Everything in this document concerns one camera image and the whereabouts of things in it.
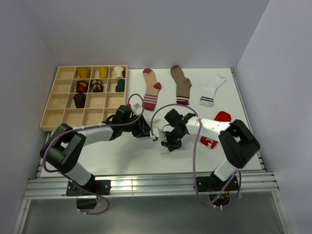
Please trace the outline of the dark brown striped sock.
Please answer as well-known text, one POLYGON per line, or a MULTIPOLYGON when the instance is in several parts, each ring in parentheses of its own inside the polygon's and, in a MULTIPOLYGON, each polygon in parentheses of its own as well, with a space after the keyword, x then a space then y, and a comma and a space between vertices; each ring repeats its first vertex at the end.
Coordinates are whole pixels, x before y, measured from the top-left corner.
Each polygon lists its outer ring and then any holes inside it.
POLYGON ((76 93, 73 97, 76 108, 84 108, 86 95, 84 93, 76 93))

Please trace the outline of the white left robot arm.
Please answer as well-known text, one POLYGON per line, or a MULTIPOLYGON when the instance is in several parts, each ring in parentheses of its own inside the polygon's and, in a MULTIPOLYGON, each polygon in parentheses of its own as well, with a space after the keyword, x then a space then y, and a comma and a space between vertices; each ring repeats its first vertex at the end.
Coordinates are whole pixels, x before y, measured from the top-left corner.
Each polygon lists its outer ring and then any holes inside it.
POLYGON ((130 132, 136 138, 148 137, 150 130, 143 115, 136 114, 130 105, 121 105, 115 114, 99 126, 89 126, 83 130, 61 124, 41 149, 40 156, 76 182, 78 190, 84 195, 98 193, 101 186, 95 181, 95 176, 78 162, 83 147, 115 140, 124 132, 130 132))

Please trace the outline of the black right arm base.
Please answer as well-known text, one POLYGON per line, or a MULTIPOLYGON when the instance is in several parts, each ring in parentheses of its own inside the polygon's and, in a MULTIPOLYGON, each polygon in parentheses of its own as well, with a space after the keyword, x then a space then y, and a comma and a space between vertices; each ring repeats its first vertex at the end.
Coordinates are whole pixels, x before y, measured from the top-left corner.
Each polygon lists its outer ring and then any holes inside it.
MULTIPOLYGON (((229 181, 220 180, 215 175, 211 174, 210 176, 197 176, 196 184, 198 191, 203 192, 220 192, 223 186, 229 181)), ((213 203, 215 206, 223 207, 228 205, 231 201, 230 192, 237 191, 239 189, 239 183, 237 177, 235 176, 224 189, 221 195, 218 196, 218 199, 213 203)))

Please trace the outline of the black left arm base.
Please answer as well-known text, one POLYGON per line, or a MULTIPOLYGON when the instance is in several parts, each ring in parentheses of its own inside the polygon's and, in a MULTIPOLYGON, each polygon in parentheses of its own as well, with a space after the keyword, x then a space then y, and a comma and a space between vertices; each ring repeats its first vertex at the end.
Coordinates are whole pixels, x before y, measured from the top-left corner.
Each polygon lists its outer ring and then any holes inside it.
POLYGON ((85 186, 77 185, 76 183, 69 181, 65 194, 68 197, 76 197, 76 206, 78 209, 90 212, 99 204, 100 197, 82 197, 91 196, 92 194, 90 194, 90 192, 96 195, 109 195, 110 188, 110 180, 94 180, 88 182, 85 186))

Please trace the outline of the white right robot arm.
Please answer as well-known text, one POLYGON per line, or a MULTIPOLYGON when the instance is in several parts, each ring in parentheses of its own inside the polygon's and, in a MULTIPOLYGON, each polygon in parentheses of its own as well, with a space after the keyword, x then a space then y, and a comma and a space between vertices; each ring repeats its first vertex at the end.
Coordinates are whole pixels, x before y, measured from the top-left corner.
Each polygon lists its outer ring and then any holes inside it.
POLYGON ((244 168, 260 150, 257 139, 239 119, 221 122, 200 118, 193 113, 183 116, 175 109, 169 111, 164 118, 173 127, 172 131, 164 133, 165 140, 161 142, 166 152, 180 149, 185 135, 204 136, 221 144, 226 159, 213 171, 211 185, 216 190, 222 190, 228 184, 230 176, 244 168))

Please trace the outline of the plain white sock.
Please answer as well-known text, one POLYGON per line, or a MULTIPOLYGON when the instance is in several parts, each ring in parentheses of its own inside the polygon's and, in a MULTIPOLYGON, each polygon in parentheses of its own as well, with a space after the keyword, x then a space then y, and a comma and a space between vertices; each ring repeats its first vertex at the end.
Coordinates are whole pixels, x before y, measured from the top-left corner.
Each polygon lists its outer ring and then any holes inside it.
MULTIPOLYGON (((152 125, 153 125, 152 129, 160 128, 163 132, 171 131, 173 129, 164 119, 160 119, 160 118, 157 118, 156 120, 154 120, 152 122, 152 125)), ((161 146, 160 140, 157 140, 155 142, 158 144, 159 152, 161 155, 169 153, 169 151, 165 147, 161 146)))

